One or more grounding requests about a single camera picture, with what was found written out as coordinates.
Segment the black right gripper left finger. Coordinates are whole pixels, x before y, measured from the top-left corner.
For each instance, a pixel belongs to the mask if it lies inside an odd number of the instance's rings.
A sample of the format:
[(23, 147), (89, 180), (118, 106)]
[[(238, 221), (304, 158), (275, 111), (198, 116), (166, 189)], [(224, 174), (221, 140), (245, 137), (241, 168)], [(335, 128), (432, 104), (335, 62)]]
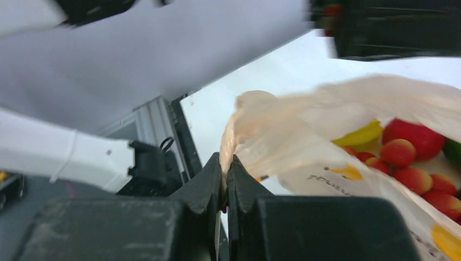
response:
[(220, 197), (214, 153), (169, 197), (54, 201), (35, 215), (13, 260), (217, 260)]

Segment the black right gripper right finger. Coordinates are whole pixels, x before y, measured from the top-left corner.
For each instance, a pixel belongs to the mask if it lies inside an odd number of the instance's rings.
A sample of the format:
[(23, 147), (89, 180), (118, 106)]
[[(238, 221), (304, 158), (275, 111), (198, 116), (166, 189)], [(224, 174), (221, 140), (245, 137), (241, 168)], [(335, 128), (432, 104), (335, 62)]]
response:
[(237, 157), (227, 180), (231, 260), (420, 260), (402, 215), (385, 199), (277, 196)]

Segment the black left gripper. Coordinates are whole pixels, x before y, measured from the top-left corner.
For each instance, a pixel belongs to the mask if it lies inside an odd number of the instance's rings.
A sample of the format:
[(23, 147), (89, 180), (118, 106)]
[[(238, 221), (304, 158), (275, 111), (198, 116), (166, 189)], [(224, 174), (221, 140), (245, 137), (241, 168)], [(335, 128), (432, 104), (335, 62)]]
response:
[(309, 20), (340, 59), (460, 57), (460, 1), (309, 1)]

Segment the orange translucent plastic bag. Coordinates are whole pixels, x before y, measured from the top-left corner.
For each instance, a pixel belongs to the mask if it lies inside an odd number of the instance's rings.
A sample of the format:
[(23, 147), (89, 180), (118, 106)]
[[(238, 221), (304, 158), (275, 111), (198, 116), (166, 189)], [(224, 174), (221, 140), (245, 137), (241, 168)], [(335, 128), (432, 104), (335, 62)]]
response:
[(310, 94), (247, 91), (221, 140), (222, 175), (237, 156), (254, 178), (276, 176), (294, 194), (377, 196), (402, 213), (423, 260), (460, 260), (460, 225), (393, 177), (332, 143), (393, 117), (460, 141), (460, 90), (394, 75), (325, 84)]

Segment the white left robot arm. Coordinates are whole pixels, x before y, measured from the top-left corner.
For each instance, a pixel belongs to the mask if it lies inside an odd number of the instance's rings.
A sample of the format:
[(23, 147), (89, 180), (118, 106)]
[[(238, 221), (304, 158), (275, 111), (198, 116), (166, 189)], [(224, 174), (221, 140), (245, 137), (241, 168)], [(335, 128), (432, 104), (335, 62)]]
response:
[[(332, 143), (377, 117), (421, 123), (460, 141), (460, 59), (416, 58), (378, 63), (334, 60), (319, 30), (268, 53), (194, 94), (200, 107), (212, 91), (239, 75), (280, 89), (299, 79), (306, 94), (275, 96), (248, 91), (223, 109), (210, 102), (212, 118), (195, 115), (194, 137), (222, 135), (224, 155), (235, 153), (252, 181), (266, 177), (295, 195), (401, 196), (420, 199), (402, 183), (348, 155)], [(118, 192), (133, 180), (135, 151), (126, 139), (109, 139), (1, 110), (1, 169), (65, 179)]]

